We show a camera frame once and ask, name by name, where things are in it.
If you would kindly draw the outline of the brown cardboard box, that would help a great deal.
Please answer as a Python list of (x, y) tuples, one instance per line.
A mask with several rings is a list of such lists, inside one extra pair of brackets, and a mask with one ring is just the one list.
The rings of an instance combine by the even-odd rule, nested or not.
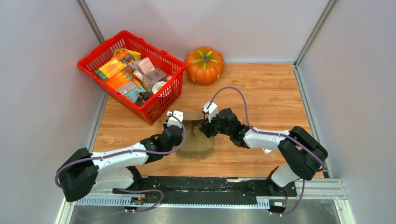
[(204, 115), (201, 111), (184, 111), (183, 124), (187, 135), (176, 154), (183, 158), (205, 158), (214, 152), (213, 137), (207, 138), (201, 131)]

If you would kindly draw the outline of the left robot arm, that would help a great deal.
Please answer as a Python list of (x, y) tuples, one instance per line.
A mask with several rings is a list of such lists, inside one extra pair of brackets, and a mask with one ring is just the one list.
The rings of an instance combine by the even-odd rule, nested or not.
[(57, 170), (55, 184), (62, 189), (68, 202), (77, 201), (91, 192), (141, 191), (143, 182), (137, 165), (162, 159), (185, 141), (183, 127), (169, 126), (153, 135), (121, 149), (90, 153), (87, 148), (76, 150)]

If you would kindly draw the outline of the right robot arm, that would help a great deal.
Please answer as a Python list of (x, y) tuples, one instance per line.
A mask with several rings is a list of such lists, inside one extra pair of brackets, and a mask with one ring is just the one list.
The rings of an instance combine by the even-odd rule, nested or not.
[(261, 148), (279, 152), (285, 163), (268, 176), (267, 191), (276, 196), (285, 186), (298, 179), (311, 180), (324, 169), (327, 150), (305, 129), (295, 126), (289, 131), (272, 132), (242, 124), (230, 108), (203, 108), (208, 117), (201, 123), (200, 131), (206, 137), (223, 134), (237, 147)]

